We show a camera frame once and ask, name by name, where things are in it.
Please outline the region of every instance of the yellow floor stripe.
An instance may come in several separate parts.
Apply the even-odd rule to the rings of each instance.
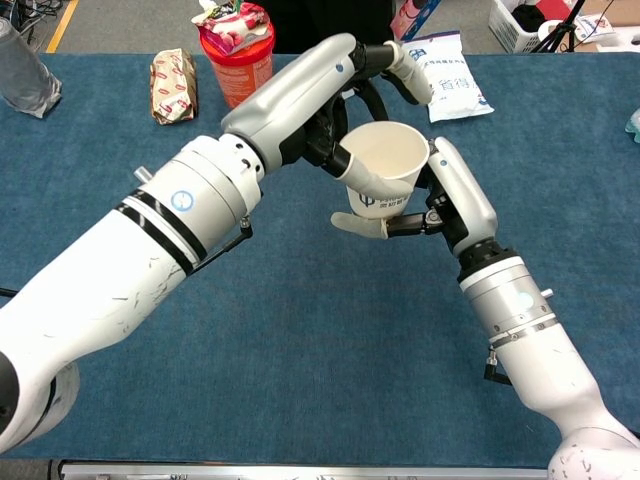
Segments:
[[[56,28],[53,37],[51,37],[51,41],[47,47],[47,53],[56,53],[58,44],[60,43],[60,40],[62,40],[62,36],[69,26],[69,22],[71,22],[71,17],[73,16],[73,12],[76,10],[77,6],[78,0],[70,0],[69,5],[67,5],[67,9],[64,11],[64,15],[58,24],[58,28]]]

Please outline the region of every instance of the gray floor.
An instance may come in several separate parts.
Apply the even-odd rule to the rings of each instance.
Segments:
[[[460,30],[465,53],[504,53],[487,26],[492,2],[442,0],[420,33]],[[200,11],[197,0],[79,0],[57,52],[155,53],[178,47],[199,52],[190,20]],[[46,50],[61,17],[62,12],[37,25],[34,48]],[[47,460],[0,460],[0,480],[45,480],[47,464]]]

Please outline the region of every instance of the black stripe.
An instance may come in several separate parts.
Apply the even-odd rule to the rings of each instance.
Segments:
[[[149,235],[153,240],[158,243],[165,251],[173,257],[180,268],[184,270],[185,275],[190,275],[193,272],[193,265],[186,257],[182,250],[180,250],[164,233],[158,230],[153,223],[147,220],[140,212],[134,210],[129,205],[121,203],[115,210],[122,213],[129,218],[133,223],[138,225],[144,232]]]
[[[29,440],[29,437],[33,435],[33,432],[35,432],[36,429],[42,424],[45,417],[49,413],[49,410],[51,410],[51,405],[53,405],[53,398],[56,396],[56,388],[58,388],[58,382],[56,381],[56,377],[53,377],[53,380],[51,380],[51,385],[49,386],[49,398],[47,399],[47,405],[44,407],[44,412],[42,412],[42,415],[40,415],[40,419],[38,420],[38,422],[33,426],[33,428],[29,431],[29,433],[27,433],[27,435],[20,441],[18,445],[22,445],[25,441]]]
[[[176,232],[180,234],[182,238],[184,238],[185,242],[189,244],[189,246],[196,252],[200,261],[203,261],[207,258],[207,251],[205,250],[198,237],[196,237],[193,232],[187,227],[182,220],[180,220],[175,213],[165,207],[162,203],[160,203],[153,195],[147,193],[143,190],[136,189],[133,193],[131,193],[133,198],[137,198],[145,205],[153,208],[158,215],[164,218],[169,225],[171,225]]]

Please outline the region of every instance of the cup rim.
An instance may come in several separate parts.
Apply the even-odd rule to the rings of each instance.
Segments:
[[[402,174],[398,174],[398,175],[392,175],[392,176],[383,176],[380,175],[381,178],[385,179],[385,180],[402,180],[406,177],[410,177],[411,175],[413,175],[414,173],[422,170],[422,167],[425,166],[425,164],[427,163],[427,160],[429,160],[429,157],[431,156],[431,146],[429,145],[428,140],[425,138],[425,136],[420,132],[420,130],[412,127],[411,125],[407,125],[406,123],[402,123],[402,122],[395,122],[393,120],[377,120],[377,121],[373,121],[373,122],[367,122],[367,123],[363,123],[362,125],[357,126],[356,128],[354,128],[353,130],[351,130],[349,133],[347,133],[342,140],[340,140],[340,143],[342,143],[344,141],[345,138],[347,138],[349,135],[353,134],[354,132],[356,132],[358,129],[360,128],[364,128],[367,127],[369,125],[375,125],[375,124],[380,124],[380,123],[388,123],[388,124],[394,124],[394,125],[399,125],[401,127],[404,127],[410,131],[412,131],[415,134],[418,134],[420,136],[420,139],[422,140],[422,143],[425,146],[425,156],[424,159],[414,168],[412,168],[411,170],[409,170],[408,172],[404,172]]]

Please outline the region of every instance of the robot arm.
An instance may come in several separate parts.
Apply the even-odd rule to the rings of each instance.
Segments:
[[[219,139],[196,138],[153,176],[141,170],[139,188],[0,309],[0,453],[66,416],[78,391],[74,360],[124,340],[206,264],[246,222],[266,173],[305,156],[370,197],[409,194],[411,186],[371,174],[337,142],[346,133],[340,94],[354,82],[387,71],[405,97],[428,102],[428,82],[411,65],[393,43],[332,37],[231,112]]]
[[[426,214],[390,219],[388,236],[442,233],[460,288],[482,322],[520,400],[552,420],[563,441],[549,478],[640,478],[640,441],[607,410],[593,375],[524,261],[495,240],[495,211],[455,147],[438,138],[421,186]]]

